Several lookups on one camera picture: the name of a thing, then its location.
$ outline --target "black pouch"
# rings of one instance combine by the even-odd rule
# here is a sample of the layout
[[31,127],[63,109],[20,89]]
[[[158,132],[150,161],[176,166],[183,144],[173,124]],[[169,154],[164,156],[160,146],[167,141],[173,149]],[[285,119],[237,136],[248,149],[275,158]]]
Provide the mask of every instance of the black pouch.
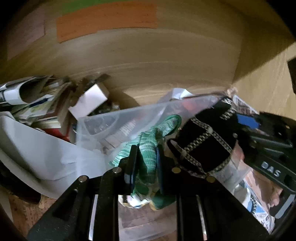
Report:
[[229,163],[237,141],[232,130],[237,125],[235,105],[229,97],[224,97],[188,120],[177,137],[169,139],[167,144],[182,169],[205,178]]

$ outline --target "clear plastic bin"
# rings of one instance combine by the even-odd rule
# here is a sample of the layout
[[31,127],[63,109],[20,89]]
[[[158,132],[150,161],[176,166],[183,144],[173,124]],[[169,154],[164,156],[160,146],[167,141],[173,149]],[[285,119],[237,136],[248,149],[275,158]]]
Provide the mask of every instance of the clear plastic bin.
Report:
[[[214,105],[220,97],[206,95],[80,118],[77,128],[77,145],[96,152],[97,158],[90,160],[80,156],[77,162],[77,172],[81,175],[88,175],[90,178],[103,175],[111,168],[108,162],[114,159],[125,142],[134,139],[139,133],[160,123],[171,114],[178,114],[182,117],[182,127],[195,114]],[[172,156],[168,151],[165,148],[165,154]],[[217,179],[230,192],[248,172],[248,166],[243,165],[242,168],[240,162],[241,160],[236,158],[225,167],[225,173],[223,170],[217,173]],[[168,207],[159,211],[152,211],[148,206],[144,209],[149,212],[147,215],[153,218],[139,226],[121,227],[120,240],[151,240],[176,229],[176,214],[166,214]],[[158,216],[166,218],[161,220],[154,218]],[[124,218],[119,215],[120,223]]]

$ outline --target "orange sticky note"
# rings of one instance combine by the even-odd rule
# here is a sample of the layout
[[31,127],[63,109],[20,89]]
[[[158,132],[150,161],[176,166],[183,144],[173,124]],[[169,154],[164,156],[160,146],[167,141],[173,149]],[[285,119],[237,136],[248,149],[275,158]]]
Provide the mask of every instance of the orange sticky note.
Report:
[[63,42],[98,30],[156,28],[156,5],[138,1],[112,2],[86,7],[57,19],[57,40]]

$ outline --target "green sticky note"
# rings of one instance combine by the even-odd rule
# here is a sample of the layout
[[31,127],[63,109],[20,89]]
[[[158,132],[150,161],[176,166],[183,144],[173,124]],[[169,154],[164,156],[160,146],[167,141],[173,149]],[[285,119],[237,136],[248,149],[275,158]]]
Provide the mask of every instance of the green sticky note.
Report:
[[65,15],[70,12],[77,11],[81,8],[86,8],[96,4],[118,2],[118,0],[69,0],[62,6],[62,14]]

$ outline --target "pink paper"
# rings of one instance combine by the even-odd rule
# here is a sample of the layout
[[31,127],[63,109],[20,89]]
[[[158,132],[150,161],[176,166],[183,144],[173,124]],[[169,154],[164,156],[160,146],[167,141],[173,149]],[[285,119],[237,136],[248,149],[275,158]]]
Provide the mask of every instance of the pink paper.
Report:
[[45,8],[40,6],[24,17],[7,35],[7,60],[45,35]]

